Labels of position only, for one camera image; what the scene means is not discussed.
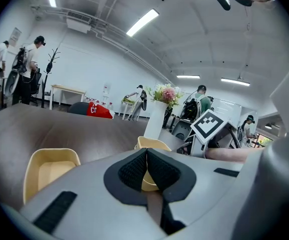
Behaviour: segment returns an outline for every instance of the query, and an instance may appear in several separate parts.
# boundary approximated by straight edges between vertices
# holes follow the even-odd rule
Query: green shirt
[[[195,98],[198,99],[202,94],[201,93],[196,93]],[[206,96],[201,100],[201,115],[206,111],[211,109],[211,101],[210,99]]]

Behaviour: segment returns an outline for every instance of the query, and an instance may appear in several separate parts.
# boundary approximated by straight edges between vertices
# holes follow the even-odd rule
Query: pink flower
[[[176,98],[176,92],[173,88],[167,87],[162,90],[162,100],[164,102],[172,102]]]

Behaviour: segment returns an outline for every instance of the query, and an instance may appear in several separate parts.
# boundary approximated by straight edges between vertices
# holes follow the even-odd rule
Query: air conditioner
[[[87,33],[90,31],[91,17],[85,16],[74,11],[68,11],[66,15],[66,23],[69,29]]]

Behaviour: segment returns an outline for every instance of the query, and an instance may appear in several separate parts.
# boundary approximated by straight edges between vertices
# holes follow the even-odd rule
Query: red bag
[[[91,117],[98,117],[98,118],[109,118],[109,119],[113,118],[113,116],[110,114],[109,109],[99,104],[95,104],[92,101],[89,103],[89,107],[86,112],[86,115],[91,116]]]

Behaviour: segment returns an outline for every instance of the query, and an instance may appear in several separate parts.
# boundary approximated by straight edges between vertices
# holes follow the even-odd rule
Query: white vase
[[[144,137],[155,139],[159,138],[161,129],[163,127],[165,111],[168,104],[155,100],[153,103],[153,112],[150,116],[149,122],[144,131]]]

